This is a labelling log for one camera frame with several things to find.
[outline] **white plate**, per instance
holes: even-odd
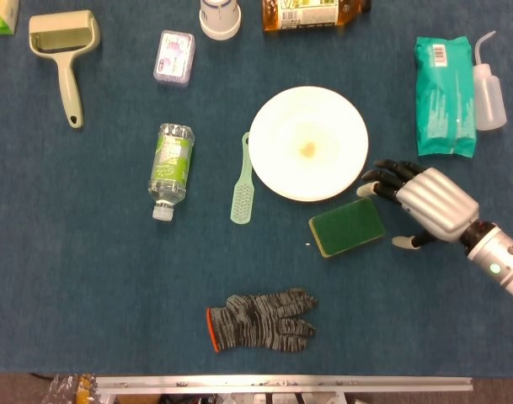
[[[289,199],[313,202],[348,188],[365,165],[365,122],[344,97],[297,87],[275,95],[256,114],[248,151],[254,171]]]

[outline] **plastic bag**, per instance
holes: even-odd
[[[40,404],[99,404],[92,375],[56,375]]]
[[[477,132],[468,39],[417,38],[415,59],[419,155],[456,153],[473,157]]]

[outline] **robotic arm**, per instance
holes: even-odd
[[[382,160],[361,178],[361,197],[379,195],[401,205],[424,228],[412,237],[394,237],[397,247],[417,250],[429,242],[460,242],[468,258],[513,294],[513,239],[496,224],[480,221],[478,203],[435,168]]]

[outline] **green package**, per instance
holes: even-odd
[[[473,157],[475,92],[468,38],[417,38],[417,148],[420,156]]]

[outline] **lint roller handle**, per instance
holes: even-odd
[[[81,128],[84,123],[80,95],[78,94],[77,80],[72,72],[72,61],[57,64],[58,77],[60,80],[61,101],[67,115],[69,125],[74,128]]]

